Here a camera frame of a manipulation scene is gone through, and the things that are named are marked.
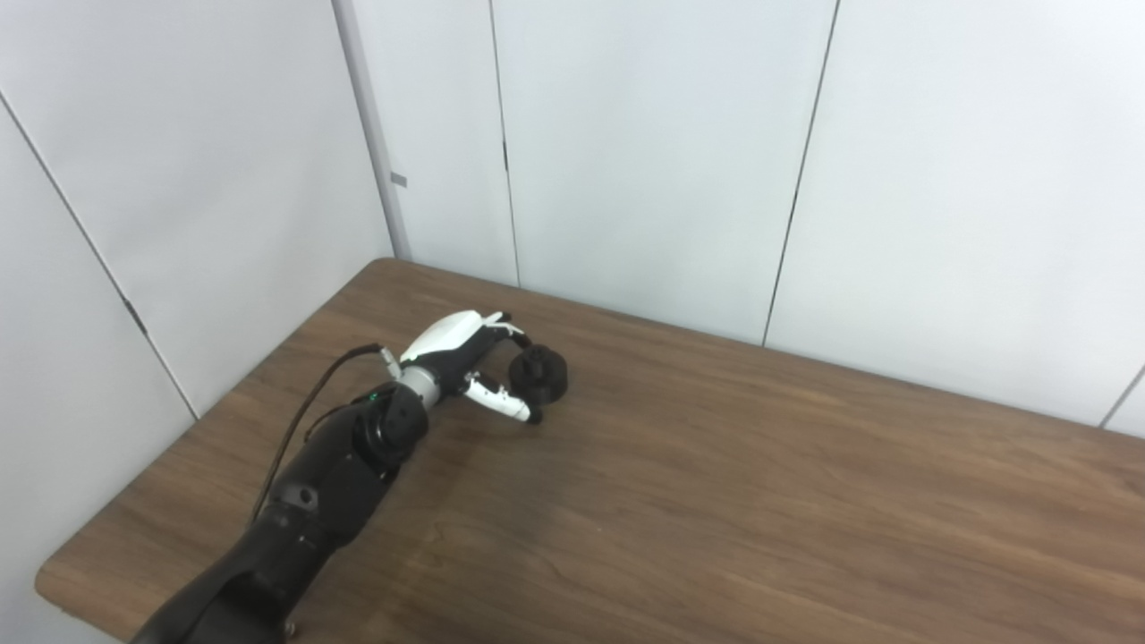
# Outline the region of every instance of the robotic hand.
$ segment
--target robotic hand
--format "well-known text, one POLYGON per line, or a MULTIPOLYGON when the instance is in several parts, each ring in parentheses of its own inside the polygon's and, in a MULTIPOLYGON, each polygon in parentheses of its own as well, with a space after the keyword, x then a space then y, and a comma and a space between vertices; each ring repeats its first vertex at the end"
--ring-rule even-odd
POLYGON ((287 618, 331 555, 353 541, 428 431, 427 411, 451 395, 518 421, 539 423, 540 406, 567 386, 564 360, 532 345, 507 314, 449 315, 425 330, 396 363, 393 380, 338 408, 307 439, 269 489, 238 542, 175 594, 132 644, 281 644, 287 618), (510 366, 513 391, 476 370, 502 340, 523 351, 510 366))

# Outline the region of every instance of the white wall panel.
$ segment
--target white wall panel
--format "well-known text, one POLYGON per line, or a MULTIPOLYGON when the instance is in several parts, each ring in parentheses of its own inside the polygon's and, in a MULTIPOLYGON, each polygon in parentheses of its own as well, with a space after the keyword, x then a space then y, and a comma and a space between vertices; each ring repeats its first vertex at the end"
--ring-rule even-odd
POLYGON ((0 303, 0 642, 110 644, 35 572, 191 415, 2 105, 0 303))
POLYGON ((410 259, 516 284, 488 0, 354 0, 410 259))
POLYGON ((1098 423, 1145 361, 1142 24, 843 2, 767 346, 1098 423))
POLYGON ((2 2, 0 87, 199 411, 389 254, 327 2, 2 2))
POLYGON ((834 6, 496 0, 522 285, 759 343, 834 6))
POLYGON ((1107 429, 1145 438, 1145 385, 1137 382, 1121 407, 1105 424, 1107 429))

